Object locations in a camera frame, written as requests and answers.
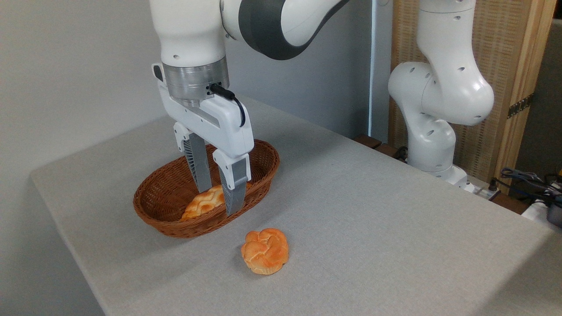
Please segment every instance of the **white wall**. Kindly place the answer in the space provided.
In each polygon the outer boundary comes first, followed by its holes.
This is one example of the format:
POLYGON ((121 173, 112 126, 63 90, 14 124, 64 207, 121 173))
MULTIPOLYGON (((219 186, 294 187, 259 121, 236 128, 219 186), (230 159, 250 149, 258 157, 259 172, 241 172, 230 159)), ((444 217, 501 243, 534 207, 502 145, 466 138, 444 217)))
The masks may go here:
POLYGON ((388 79, 392 47, 392 0, 376 0, 373 6, 370 136, 388 142, 388 79))
MULTIPOLYGON (((0 7, 0 315, 100 315, 29 173, 165 114, 150 73, 160 48, 148 1, 0 7)), ((351 0, 291 61, 230 43, 231 88, 364 133, 370 23, 370 1, 351 0)))

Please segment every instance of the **bread roll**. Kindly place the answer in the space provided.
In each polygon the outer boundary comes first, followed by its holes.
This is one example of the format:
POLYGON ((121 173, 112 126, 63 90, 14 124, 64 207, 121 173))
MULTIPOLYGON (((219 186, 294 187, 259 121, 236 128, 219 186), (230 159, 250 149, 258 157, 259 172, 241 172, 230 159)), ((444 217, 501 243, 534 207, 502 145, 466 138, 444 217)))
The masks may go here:
MULTIPOLYGON (((246 183, 246 190, 251 187, 252 184, 246 183)), ((185 208, 180 222, 201 216, 222 204, 224 204, 224 193, 222 185, 219 184, 193 198, 193 201, 185 208)))
POLYGON ((242 258, 252 272, 270 275, 289 260, 289 244, 282 231, 266 228, 261 232, 249 232, 242 245, 242 258))

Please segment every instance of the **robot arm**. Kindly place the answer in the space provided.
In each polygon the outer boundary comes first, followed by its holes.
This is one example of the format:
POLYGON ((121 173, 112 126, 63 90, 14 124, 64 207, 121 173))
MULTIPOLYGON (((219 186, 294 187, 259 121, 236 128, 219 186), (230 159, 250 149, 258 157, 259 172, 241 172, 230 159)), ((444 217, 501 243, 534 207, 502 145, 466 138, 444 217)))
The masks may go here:
POLYGON ((483 121, 493 105, 492 87, 472 51, 475 2, 422 0, 418 21, 418 47, 433 73, 423 93, 423 112, 469 126, 483 121))
POLYGON ((476 125, 493 106, 493 90, 474 60, 476 0, 420 0, 418 47, 429 64, 405 62, 388 90, 408 131, 408 164, 471 191, 466 172, 453 166, 455 132, 448 124, 476 125))
POLYGON ((178 148, 200 192, 211 187, 205 141, 217 147, 228 215, 244 203, 253 134, 229 86, 225 38, 266 56, 299 55, 348 0, 150 0, 162 64, 153 65, 162 103, 177 121, 178 148))
POLYGON ((318 31, 349 0, 232 0, 224 2, 223 21, 234 38, 276 60, 308 47, 318 31))

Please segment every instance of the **wicker basket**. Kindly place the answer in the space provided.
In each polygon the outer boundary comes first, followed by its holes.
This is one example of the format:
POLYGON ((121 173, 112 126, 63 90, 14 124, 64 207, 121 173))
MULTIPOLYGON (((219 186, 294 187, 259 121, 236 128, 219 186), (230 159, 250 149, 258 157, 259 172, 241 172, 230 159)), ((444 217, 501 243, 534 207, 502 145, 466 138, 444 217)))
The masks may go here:
MULTIPOLYGON (((219 167, 212 160, 215 147, 207 145, 207 159, 212 185, 220 184, 219 167)), ((226 205, 220 205, 199 217, 180 222, 185 207, 199 194, 185 157, 180 157, 154 171, 137 189, 133 205, 145 223, 164 235, 191 238, 210 233, 242 215, 258 204, 269 192, 271 180, 279 167, 279 154, 267 142, 255 140, 250 152, 253 185, 246 192, 242 209, 226 215, 226 205)))

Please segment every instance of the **black cable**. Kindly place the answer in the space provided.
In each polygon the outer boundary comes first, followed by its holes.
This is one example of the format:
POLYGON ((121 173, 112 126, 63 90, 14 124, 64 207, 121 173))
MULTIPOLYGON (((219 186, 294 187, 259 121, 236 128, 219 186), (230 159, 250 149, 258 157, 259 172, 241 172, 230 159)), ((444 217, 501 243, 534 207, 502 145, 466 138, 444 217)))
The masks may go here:
POLYGON ((541 189, 543 191, 547 191, 547 192, 551 192, 551 193, 554 193, 554 192, 562 193, 561 189, 558 189, 558 188, 556 188, 556 187, 554 187, 554 186, 552 186, 548 183, 548 181, 547 181, 548 176, 552 176, 552 175, 549 174, 549 175, 545 176, 545 180, 542 180, 539 176, 537 176, 536 173, 523 172, 523 171, 519 171, 519 170, 512 169, 512 168, 501 169, 501 177, 502 178, 519 180, 519 182, 513 184, 513 187, 515 187, 517 184, 519 184, 521 182, 525 182, 526 184, 528 184, 528 185, 530 185, 534 188, 541 189))
POLYGON ((492 179, 495 180, 497 183, 503 185, 504 187, 508 187, 508 188, 516 191, 517 193, 520 193, 520 194, 523 194, 523 195, 526 195, 526 196, 529 196, 529 197, 534 197, 538 200, 543 200, 545 202, 555 203, 557 205, 559 205, 559 203, 560 203, 560 201, 557 201, 555 198, 551 198, 551 197, 545 196, 545 195, 537 195, 537 194, 532 194, 532 193, 529 193, 529 192, 521 191, 521 190, 519 190, 519 189, 517 189, 513 186, 510 186, 509 184, 499 180, 498 178, 492 178, 492 179))
POLYGON ((488 186, 488 190, 490 190, 492 192, 497 191, 497 181, 494 180, 493 178, 490 180, 490 185, 488 186))
POLYGON ((220 85, 218 85, 216 83, 210 85, 209 89, 211 90, 212 93, 216 93, 216 94, 222 96, 223 98, 225 98, 227 100, 231 100, 231 101, 236 102, 236 104, 238 105, 238 108, 240 109, 240 116, 241 116, 240 127, 244 126, 244 124, 246 123, 246 113, 244 112, 244 107, 242 106, 242 103, 240 103, 240 101, 238 101, 238 99, 234 95, 234 92, 232 92, 230 90, 226 90, 225 88, 221 87, 220 85))
POLYGON ((402 146, 398 148, 398 150, 396 151, 396 156, 396 159, 403 159, 404 161, 406 161, 406 159, 408 158, 408 147, 402 146))
MULTIPOLYGON (((531 194, 542 195, 543 191, 532 192, 531 194)), ((519 201, 532 200, 532 199, 534 199, 534 197, 532 197, 532 196, 523 196, 523 197, 517 198, 517 200, 519 200, 519 201)))
MULTIPOLYGON (((549 181, 549 177, 554 177, 554 179, 555 179, 554 182, 562 183, 562 176, 560 176, 559 174, 556 174, 556 173, 545 174, 545 183, 552 183, 552 181, 549 181)), ((558 192, 562 193, 561 188, 554 187, 552 184, 549 184, 549 186, 551 188, 557 190, 558 192)))

